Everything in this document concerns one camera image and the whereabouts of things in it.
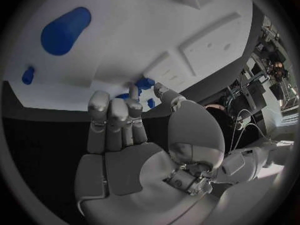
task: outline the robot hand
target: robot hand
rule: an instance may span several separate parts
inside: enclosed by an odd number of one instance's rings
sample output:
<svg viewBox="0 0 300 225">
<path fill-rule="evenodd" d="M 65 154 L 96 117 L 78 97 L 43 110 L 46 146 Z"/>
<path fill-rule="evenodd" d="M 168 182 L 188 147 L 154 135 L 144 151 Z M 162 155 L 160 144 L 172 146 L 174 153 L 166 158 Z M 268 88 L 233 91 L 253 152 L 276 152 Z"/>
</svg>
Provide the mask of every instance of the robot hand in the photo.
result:
<svg viewBox="0 0 300 225">
<path fill-rule="evenodd" d="M 131 85 L 126 100 L 96 91 L 88 103 L 91 123 L 87 150 L 92 154 L 120 151 L 122 148 L 147 141 L 139 103 L 138 88 Z"/>
</svg>

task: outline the blue object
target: blue object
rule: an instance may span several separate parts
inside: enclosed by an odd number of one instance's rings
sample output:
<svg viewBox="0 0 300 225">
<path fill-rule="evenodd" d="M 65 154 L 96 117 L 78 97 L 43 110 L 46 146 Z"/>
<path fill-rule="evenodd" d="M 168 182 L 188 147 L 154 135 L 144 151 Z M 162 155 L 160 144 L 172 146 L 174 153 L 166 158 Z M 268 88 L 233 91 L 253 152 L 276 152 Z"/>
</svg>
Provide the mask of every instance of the blue object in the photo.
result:
<svg viewBox="0 0 300 225">
<path fill-rule="evenodd" d="M 148 90 L 150 89 L 152 86 L 155 85 L 155 81 L 150 79 L 150 78 L 142 78 L 140 80 L 138 80 L 135 85 L 142 90 Z"/>
<path fill-rule="evenodd" d="M 84 7 L 75 8 L 44 27 L 40 36 L 41 45 L 52 55 L 66 54 L 91 19 L 89 10 Z"/>
<path fill-rule="evenodd" d="M 147 100 L 147 104 L 148 107 L 153 109 L 155 107 L 155 101 L 153 100 L 153 98 L 150 98 L 149 100 Z"/>
<path fill-rule="evenodd" d="M 22 76 L 22 82 L 26 85 L 30 85 L 33 82 L 34 79 L 34 73 L 35 69 L 30 66 L 23 74 Z"/>
<path fill-rule="evenodd" d="M 116 96 L 117 99 L 128 99 L 129 98 L 129 93 L 123 93 L 118 96 Z"/>
</svg>

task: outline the cable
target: cable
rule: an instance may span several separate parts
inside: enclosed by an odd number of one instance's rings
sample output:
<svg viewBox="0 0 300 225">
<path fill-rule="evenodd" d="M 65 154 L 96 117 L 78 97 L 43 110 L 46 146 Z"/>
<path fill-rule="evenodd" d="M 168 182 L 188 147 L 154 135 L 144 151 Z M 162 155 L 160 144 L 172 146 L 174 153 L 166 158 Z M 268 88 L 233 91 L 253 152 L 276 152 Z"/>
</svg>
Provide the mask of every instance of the cable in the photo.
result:
<svg viewBox="0 0 300 225">
<path fill-rule="evenodd" d="M 262 130 L 259 128 L 259 126 L 257 126 L 256 124 L 250 122 L 250 123 L 248 123 L 248 124 L 243 128 L 243 130 L 241 131 L 241 133 L 240 133 L 240 135 L 239 135 L 239 137 L 238 137 L 238 140 L 237 140 L 237 142 L 236 142 L 236 144 L 235 144 L 233 150 L 235 150 L 235 149 L 237 148 L 237 146 L 238 146 L 238 144 L 239 144 L 239 142 L 240 142 L 240 140 L 241 140 L 241 137 L 242 137 L 242 135 L 243 135 L 243 133 L 244 133 L 246 127 L 248 127 L 249 125 L 252 125 L 252 126 L 256 127 L 256 128 L 258 129 L 259 133 L 260 133 L 266 140 L 268 140 L 268 141 L 270 140 L 269 138 L 267 138 L 267 137 L 263 134 L 263 132 L 262 132 Z"/>
<path fill-rule="evenodd" d="M 252 113 L 248 109 L 242 109 L 241 111 L 239 111 L 239 113 L 236 116 L 236 120 L 235 120 L 235 125 L 234 125 L 234 129 L 233 129 L 233 133 L 232 133 L 232 138 L 231 138 L 231 144 L 230 144 L 230 150 L 229 150 L 229 152 L 232 150 L 233 143 L 234 143 L 235 132 L 236 132 L 236 127 L 237 127 L 237 124 L 238 124 L 238 119 L 239 119 L 239 116 L 240 116 L 241 112 L 243 112 L 243 111 L 248 112 L 250 114 L 250 116 L 253 118 L 253 121 L 255 122 L 256 126 L 258 125 L 257 122 L 254 119 L 254 116 L 252 115 Z"/>
</svg>

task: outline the wire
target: wire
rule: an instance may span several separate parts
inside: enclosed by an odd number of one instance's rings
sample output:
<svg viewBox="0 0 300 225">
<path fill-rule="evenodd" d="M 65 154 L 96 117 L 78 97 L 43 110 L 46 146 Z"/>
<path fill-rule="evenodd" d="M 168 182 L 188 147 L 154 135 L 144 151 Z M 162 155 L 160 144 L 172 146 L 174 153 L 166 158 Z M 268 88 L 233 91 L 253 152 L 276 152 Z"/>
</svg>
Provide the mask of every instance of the wire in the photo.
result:
<svg viewBox="0 0 300 225">
<path fill-rule="evenodd" d="M 231 138 L 231 144 L 230 144 L 230 150 L 229 150 L 229 152 L 232 150 L 232 147 L 233 147 L 234 137 L 235 137 L 235 132 L 236 132 L 236 127 L 237 127 L 237 124 L 238 124 L 239 116 L 240 116 L 241 112 L 244 112 L 244 111 L 248 112 L 250 114 L 250 116 L 253 118 L 253 121 L 255 122 L 256 126 L 258 125 L 257 122 L 254 119 L 254 116 L 252 115 L 252 113 L 248 109 L 242 109 L 241 111 L 239 111 L 239 113 L 236 116 L 236 120 L 235 120 L 235 125 L 234 125 L 234 129 L 233 129 L 233 133 L 232 133 L 232 138 Z"/>
<path fill-rule="evenodd" d="M 249 125 L 252 125 L 252 126 L 256 127 L 256 128 L 258 129 L 259 133 L 260 133 L 266 140 L 268 140 L 268 141 L 270 140 L 269 138 L 267 138 L 267 137 L 264 135 L 264 133 L 262 132 L 262 130 L 259 128 L 259 126 L 257 126 L 256 124 L 250 122 L 250 123 L 248 123 L 248 124 L 243 128 L 243 130 L 241 131 L 241 133 L 240 133 L 240 135 L 239 135 L 239 137 L 238 137 L 238 140 L 237 140 L 237 142 L 236 142 L 236 144 L 235 144 L 233 150 L 235 150 L 235 149 L 237 148 L 237 146 L 238 146 L 238 144 L 239 144 L 239 142 L 240 142 L 240 140 L 241 140 L 241 137 L 242 137 L 242 135 L 243 135 L 243 133 L 244 133 L 246 127 L 248 127 Z"/>
</svg>

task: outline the white robot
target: white robot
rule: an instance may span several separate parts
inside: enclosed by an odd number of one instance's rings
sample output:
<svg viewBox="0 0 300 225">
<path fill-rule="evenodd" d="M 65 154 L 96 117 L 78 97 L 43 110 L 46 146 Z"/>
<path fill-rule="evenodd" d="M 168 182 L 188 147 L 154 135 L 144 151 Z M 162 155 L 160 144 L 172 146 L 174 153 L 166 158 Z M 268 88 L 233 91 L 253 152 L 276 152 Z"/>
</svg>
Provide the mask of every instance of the white robot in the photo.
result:
<svg viewBox="0 0 300 225">
<path fill-rule="evenodd" d="M 262 167 L 284 165 L 290 147 L 271 141 L 225 155 L 221 128 L 203 106 L 160 83 L 154 93 L 172 110 L 169 153 L 147 142 L 136 86 L 126 100 L 97 91 L 89 101 L 89 154 L 78 165 L 75 196 L 90 224 L 199 224 L 216 205 L 213 183 L 250 181 Z"/>
</svg>

